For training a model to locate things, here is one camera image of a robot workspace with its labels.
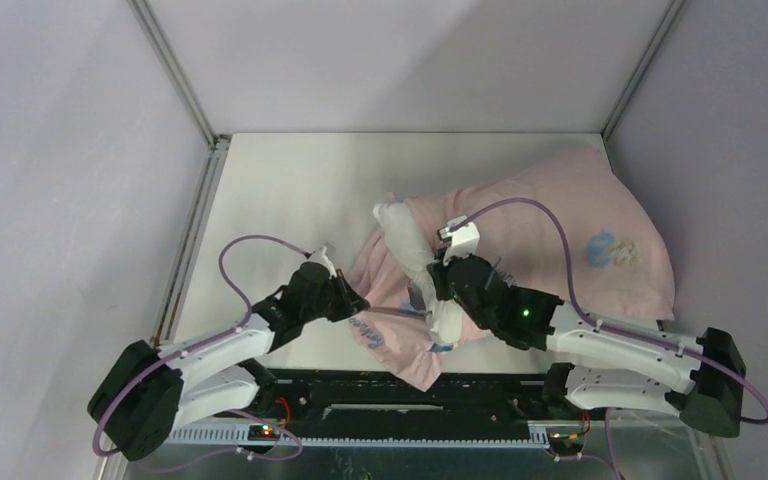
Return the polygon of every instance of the red wire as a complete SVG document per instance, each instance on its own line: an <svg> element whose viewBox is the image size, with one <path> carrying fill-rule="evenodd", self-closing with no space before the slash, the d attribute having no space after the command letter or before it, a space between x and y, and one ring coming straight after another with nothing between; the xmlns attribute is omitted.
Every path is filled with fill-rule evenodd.
<svg viewBox="0 0 768 480"><path fill-rule="evenodd" d="M278 400L275 400L275 403L281 403L284 405L284 411L287 412L287 418L284 419L284 423L281 424L282 427L286 427L288 423L290 423L290 404L287 403L287 399L284 397L278 398Z"/></svg>
<svg viewBox="0 0 768 480"><path fill-rule="evenodd" d="M590 433L590 412L588 410L581 414L581 430L584 434Z"/></svg>

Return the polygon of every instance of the white plastic part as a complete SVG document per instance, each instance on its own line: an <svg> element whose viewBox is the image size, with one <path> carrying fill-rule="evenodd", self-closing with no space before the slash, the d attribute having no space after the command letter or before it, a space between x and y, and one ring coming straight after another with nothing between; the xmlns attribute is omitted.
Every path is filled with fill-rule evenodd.
<svg viewBox="0 0 768 480"><path fill-rule="evenodd" d="M443 265L448 265L453 258L465 258L470 255L475 255L475 250L478 248L478 241L481 239L481 234L478 233L478 227L470 222L463 227L452 231L454 227L463 223L464 220L466 220L465 216L449 220L446 222L445 227L437 231L440 240L449 242L449 246L446 248L446 254L443 257Z"/></svg>
<svg viewBox="0 0 768 480"><path fill-rule="evenodd" d="M213 336L222 330L227 330L227 327L206 333L186 342L164 345L160 347L160 356L162 357L174 351L185 349L189 345ZM269 330L266 320L261 318L260 315L252 314L245 327L235 329L234 333L225 337L225 339L207 345L195 352L189 352L189 355L183 358L172 360L168 363L169 368L181 370L181 378L184 381L182 398L186 397L193 388L196 388L199 384L226 368L243 360L266 354L272 347L274 337L275 334Z"/></svg>
<svg viewBox="0 0 768 480"><path fill-rule="evenodd" d="M372 214L384 232L387 250L422 294L431 339L440 346L456 347L463 331L464 311L457 302L437 300L434 281L426 269L434 261L434 253L410 207L404 203L378 204Z"/></svg>
<svg viewBox="0 0 768 480"><path fill-rule="evenodd" d="M173 430L234 408L248 407L258 386L246 369L233 366L196 385L181 398Z"/></svg>
<svg viewBox="0 0 768 480"><path fill-rule="evenodd" d="M677 356L675 352L656 347L645 342L605 332L608 325L621 326L650 337L659 337L674 345L684 343L685 351L702 353L695 338L686 335L662 333L641 328L607 317L600 317L602 329L595 329L578 316L569 303L555 310L550 325L555 333L546 337L546 347L550 351L583 355L594 358L618 368L633 370L646 378L654 379L678 393L687 394L693 388L694 381L690 372L698 370L700 362L687 355Z"/></svg>
<svg viewBox="0 0 768 480"><path fill-rule="evenodd" d="M625 408L678 416L665 395L670 387L630 370L601 370L576 366L567 377L567 400L582 410Z"/></svg>
<svg viewBox="0 0 768 480"><path fill-rule="evenodd" d="M334 264L331 262L331 259L328 258L328 252L333 249L334 247L326 243L325 245L317 248L313 253L311 253L310 258L308 258L307 261L318 263L324 266L325 268L328 269L328 272L331 274L332 277L336 277L337 269L334 267Z"/></svg>

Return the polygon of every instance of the metal frame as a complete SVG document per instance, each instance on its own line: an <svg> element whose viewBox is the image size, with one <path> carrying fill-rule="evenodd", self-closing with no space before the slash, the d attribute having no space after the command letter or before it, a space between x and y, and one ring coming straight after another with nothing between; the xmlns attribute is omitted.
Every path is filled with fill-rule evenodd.
<svg viewBox="0 0 768 480"><path fill-rule="evenodd" d="M169 75L172 86L178 92L178 96L181 97L184 106L187 107L187 113L190 114L196 127L198 127L207 146L213 147L217 140L216 132L210 126L210 122L207 120L204 110L199 104L198 97L196 97L193 87L190 85L189 80L187 80L187 76L184 75L184 70L172 51L172 47L169 45L169 40L163 33L163 29L160 28L160 24L157 22L157 17L155 17L154 11L148 4L148 0L128 0L128 4L131 5L134 16L143 28L146 37L148 37L148 41L151 43L152 48L154 48L154 52L157 54L161 65L163 65L163 69Z"/></svg>
<svg viewBox="0 0 768 480"><path fill-rule="evenodd" d="M146 34L146 38L151 43L152 48L157 54L164 71L169 77L172 86L178 93L181 101L187 109L193 123L198 128L205 143L209 148L208 157L205 161L198 186L193 200L193 205L187 218L187 226L181 239L179 253L175 260L172 274L166 289L166 299L163 307L158 313L158 319L153 329L152 342L159 345L168 342L174 335L176 320L180 315L180 306L186 294L186 288L192 275L193 260L201 243L204 229L204 219L210 210L213 196L216 192L219 176L222 173L225 157L230 146L230 136L220 136L213 130L204 109L198 101L198 97L192 88L183 68L178 61L175 53L169 44L169 40L163 33L163 29L157 20L149 0L128 0L134 16ZM620 98L617 99L605 126L601 132L603 143L607 146L616 131L622 117L639 88L655 58L661 51L661 47L669 34L675 29L681 14L686 10L690 0L671 0L664 11L661 20L658 23L652 38L644 50L640 61L629 77ZM730 466L725 454L725 448L720 439L706 439L712 450L716 451L717 464L724 472L728 472L728 478L733 478ZM128 462L122 455L114 455L109 458L100 459L94 480L118 480L124 478Z"/></svg>
<svg viewBox="0 0 768 480"><path fill-rule="evenodd" d="M697 470L702 480L734 480L725 444L722 438L688 429L687 438L693 449Z"/></svg>
<svg viewBox="0 0 768 480"><path fill-rule="evenodd" d="M169 343L178 328L177 320L181 315L181 306L184 304L187 287L190 284L195 266L195 256L201 246L206 226L204 220L207 217L207 212L210 211L210 205L213 203L230 145L230 137L220 137L215 147L209 152L204 164L193 206L190 208L184 236L181 239L178 257L175 259L175 265L166 288L166 298L152 330L151 343L154 346Z"/></svg>
<svg viewBox="0 0 768 480"><path fill-rule="evenodd" d="M669 34L675 29L678 24L681 15L687 9L690 4L690 0L671 0L667 5L664 15L661 17L661 21L658 22L658 28L655 29L655 33L649 40L649 44L646 46L646 50L643 51L643 55L640 57L640 61L637 63L634 72L628 79L625 88L623 89L620 98L614 105L611 114L608 115L608 120L605 122L605 127L602 129L602 139L604 140L606 147L611 142L611 138L622 120L631 99L634 97L634 93L640 87L646 74L649 72L649 68L652 66L658 53L661 51L661 47L664 45L664 41L669 37Z"/></svg>

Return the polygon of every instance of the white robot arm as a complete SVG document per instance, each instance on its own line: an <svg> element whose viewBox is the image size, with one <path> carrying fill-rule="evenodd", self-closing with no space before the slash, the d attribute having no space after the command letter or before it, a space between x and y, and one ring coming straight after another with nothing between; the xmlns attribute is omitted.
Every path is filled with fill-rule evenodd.
<svg viewBox="0 0 768 480"><path fill-rule="evenodd" d="M553 365L544 391L547 401L581 410L653 410L712 435L738 435L743 387L699 360L709 358L745 377L746 366L728 333L713 328L700 338L664 333L583 312L551 294L510 286L475 255L480 235L466 220L453 219L438 231L445 247L428 266L438 300L458 303L479 328L513 347L616 365L603 370ZM665 349L664 344L678 348Z"/></svg>
<svg viewBox="0 0 768 480"><path fill-rule="evenodd" d="M438 232L446 248L427 267L438 305L457 303L479 328L515 348L584 355L617 366L595 370L553 365L543 389L550 411L569 418L574 410L604 407L655 410L677 415L706 433L737 436L742 387L701 365L693 355L684 355L692 351L714 358L745 376L727 333L709 329L697 339L605 317L592 316L585 322L574 305L544 292L509 286L493 275L493 267L474 254L478 229L474 224L455 228L462 221L455 219ZM88 412L104 423L104 432L126 458L139 460L173 430L191 422L232 409L257 411L274 405L270 395L275 378L254 359L297 338L306 323L323 317L336 322L368 308L323 247L308 256L287 285L255 304L245 325L157 350L142 341L127 347L93 396ZM637 330L640 338L656 335L680 345L679 351L618 335L616 327ZM152 369L167 357L172 359ZM146 376L123 394L140 375ZM111 409L114 398L122 395L126 396L121 403Z"/></svg>
<svg viewBox="0 0 768 480"><path fill-rule="evenodd" d="M104 426L126 458L139 460L173 430L196 420L233 409L272 405L268 387L275 378L253 359L294 340L309 322L345 320L367 308L369 303L349 287L328 259L327 247L322 247L308 256L287 285L256 303L244 325L159 349L144 341L128 346L87 410L101 423L114 398L133 379L172 355L171 361L124 397Z"/></svg>

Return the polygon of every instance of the printed graphic on shirt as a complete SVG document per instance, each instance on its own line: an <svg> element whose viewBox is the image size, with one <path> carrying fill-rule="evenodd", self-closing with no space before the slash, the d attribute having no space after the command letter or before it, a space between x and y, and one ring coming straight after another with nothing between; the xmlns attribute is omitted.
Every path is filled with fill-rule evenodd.
<svg viewBox="0 0 768 480"><path fill-rule="evenodd" d="M366 344L366 347L370 350L375 350L381 345L384 345L384 338L382 338L381 335L375 331L375 329L367 325L366 322L352 317L349 319L349 324L358 329L361 337L369 340L369 343Z"/></svg>
<svg viewBox="0 0 768 480"><path fill-rule="evenodd" d="M634 240L630 238L617 240L612 232L603 229L590 238L585 256L587 263L593 268L604 268L612 264L621 267L636 264L640 250Z"/></svg>

